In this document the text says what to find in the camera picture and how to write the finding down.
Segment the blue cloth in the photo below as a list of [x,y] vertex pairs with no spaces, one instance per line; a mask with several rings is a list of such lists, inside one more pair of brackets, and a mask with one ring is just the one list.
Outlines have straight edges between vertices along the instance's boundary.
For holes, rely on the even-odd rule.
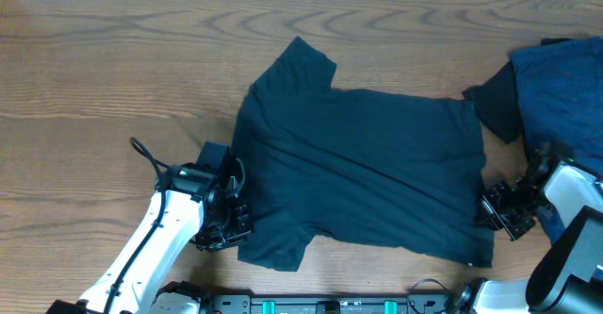
[[[581,165],[603,174],[603,41],[565,41],[511,55],[525,140],[532,152],[558,140]],[[551,243],[565,227],[555,209],[538,220]],[[596,270],[595,277],[603,279]]]

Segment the green clip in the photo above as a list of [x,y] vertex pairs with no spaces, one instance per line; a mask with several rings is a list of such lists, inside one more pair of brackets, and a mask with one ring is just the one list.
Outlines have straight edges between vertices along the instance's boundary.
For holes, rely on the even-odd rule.
[[396,301],[385,301],[384,314],[398,314],[398,303]]
[[262,303],[262,314],[274,314],[276,312],[276,305],[274,301],[264,301]]

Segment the wooden table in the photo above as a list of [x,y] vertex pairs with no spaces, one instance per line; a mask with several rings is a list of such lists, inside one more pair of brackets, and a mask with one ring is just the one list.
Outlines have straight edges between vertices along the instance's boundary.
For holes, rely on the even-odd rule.
[[[5,0],[0,18],[0,311],[75,301],[138,226],[169,163],[229,142],[240,102],[296,36],[338,64],[334,86],[429,97],[494,74],[543,37],[601,33],[603,0]],[[520,143],[484,129],[487,184]],[[541,228],[497,234],[494,268],[315,238],[297,273],[187,247],[168,280],[255,293],[402,293],[420,278],[527,277]]]

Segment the dark green cloth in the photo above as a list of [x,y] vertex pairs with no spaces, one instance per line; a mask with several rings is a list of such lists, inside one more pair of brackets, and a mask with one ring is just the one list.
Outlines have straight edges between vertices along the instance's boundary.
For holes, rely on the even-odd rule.
[[485,156],[473,103],[335,90],[334,71],[296,38],[250,87],[232,150],[254,232],[238,259],[296,271],[323,235],[490,267],[493,232],[474,226]]

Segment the cable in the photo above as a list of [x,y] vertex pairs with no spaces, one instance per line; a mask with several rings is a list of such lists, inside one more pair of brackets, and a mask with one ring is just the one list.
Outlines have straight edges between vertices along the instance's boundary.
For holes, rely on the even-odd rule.
[[159,170],[159,166],[168,168],[168,165],[161,161],[154,159],[153,155],[151,155],[151,153],[147,150],[147,148],[144,147],[144,145],[142,145],[142,143],[139,140],[137,140],[135,138],[130,138],[130,145],[132,145],[134,150],[136,150],[139,154],[143,155],[144,157],[147,157],[147,159],[149,159],[151,161],[151,164],[153,164],[153,169],[155,169],[155,173],[157,174],[157,180],[159,181],[158,191],[161,192],[161,206],[159,208],[159,213],[157,214],[157,218],[155,219],[155,221],[153,221],[153,225],[151,226],[151,229],[149,230],[147,235],[144,237],[144,239],[142,239],[142,241],[140,242],[139,246],[136,248],[134,253],[132,253],[130,258],[128,258],[127,262],[125,262],[125,264],[123,265],[122,271],[115,279],[115,283],[113,283],[111,285],[111,289],[109,291],[109,296],[106,298],[105,309],[103,310],[104,314],[108,314],[109,311],[111,310],[111,306],[113,305],[113,300],[115,300],[115,296],[118,295],[120,286],[122,285],[122,282],[123,282],[123,278],[128,273],[128,270],[132,266],[132,263],[134,263],[137,256],[142,251],[142,248],[144,248],[144,245],[147,243],[147,241],[149,241],[149,239],[151,238],[153,233],[156,231],[156,229],[161,226],[161,220],[163,219],[163,214],[166,209],[166,187],[162,183],[163,182],[162,181],[163,173]]
[[408,295],[406,296],[409,299],[408,306],[413,309],[415,314],[422,314],[418,310],[416,310],[414,302],[410,301],[410,297],[411,297],[411,294],[413,293],[413,290],[415,290],[416,286],[423,284],[423,283],[427,283],[427,282],[433,282],[435,284],[438,284],[446,292],[448,299],[446,300],[446,303],[444,304],[444,310],[440,310],[440,311],[434,313],[434,314],[444,314],[446,312],[446,308],[448,308],[450,300],[452,299],[452,292],[450,290],[448,290],[446,287],[444,287],[444,285],[442,285],[438,280],[432,279],[432,278],[424,278],[424,279],[418,280],[415,283],[415,285],[412,286],[410,290],[408,290]]

